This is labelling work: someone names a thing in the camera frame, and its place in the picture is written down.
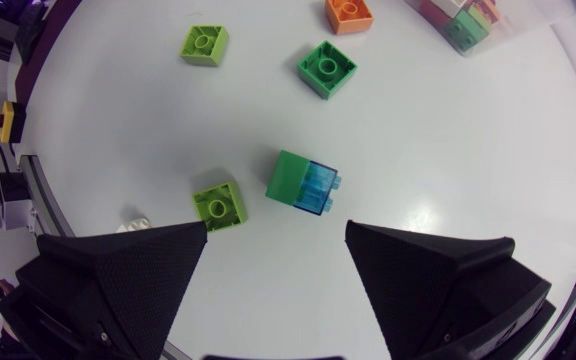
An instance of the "white round table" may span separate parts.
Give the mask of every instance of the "white round table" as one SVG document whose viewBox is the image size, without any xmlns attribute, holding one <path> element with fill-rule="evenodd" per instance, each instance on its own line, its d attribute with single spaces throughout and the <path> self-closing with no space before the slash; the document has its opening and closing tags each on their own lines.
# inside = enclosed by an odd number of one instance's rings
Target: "white round table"
<svg viewBox="0 0 576 360">
<path fill-rule="evenodd" d="M 403 1 L 369 6 L 369 31 L 335 36 L 322 1 L 88 0 L 45 62 L 17 151 L 78 236 L 196 221 L 194 191 L 239 184 L 250 219 L 209 234 L 170 332 L 194 359 L 389 358 L 348 219 L 513 237 L 557 307 L 525 358 L 570 294 L 576 76 L 552 30 L 465 59 Z M 179 58 L 196 24 L 229 32 L 219 67 Z M 323 40 L 358 65 L 329 101 L 296 74 Z M 339 170 L 330 213 L 264 197 L 281 149 Z"/>
</svg>

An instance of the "black plastic part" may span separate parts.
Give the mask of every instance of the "black plastic part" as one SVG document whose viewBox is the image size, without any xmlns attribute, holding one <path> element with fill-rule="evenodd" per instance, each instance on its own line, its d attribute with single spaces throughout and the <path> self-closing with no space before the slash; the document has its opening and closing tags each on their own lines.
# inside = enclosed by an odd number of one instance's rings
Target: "black plastic part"
<svg viewBox="0 0 576 360">
<path fill-rule="evenodd" d="M 39 257 L 17 271 L 20 286 L 0 311 L 41 359 L 104 351 L 109 358 L 159 359 L 205 243 L 201 222 L 89 238 L 40 236 Z"/>
<path fill-rule="evenodd" d="M 24 133 L 24 125 L 26 125 L 26 110 L 23 105 L 19 103 L 13 103 L 12 108 L 15 112 L 12 121 L 12 127 L 10 128 L 10 139 L 8 140 L 11 144 L 18 144 L 21 142 L 21 136 Z"/>
<path fill-rule="evenodd" d="M 471 241 L 348 222 L 346 242 L 392 359 L 481 359 L 543 306 L 550 284 L 514 241 Z"/>
</svg>

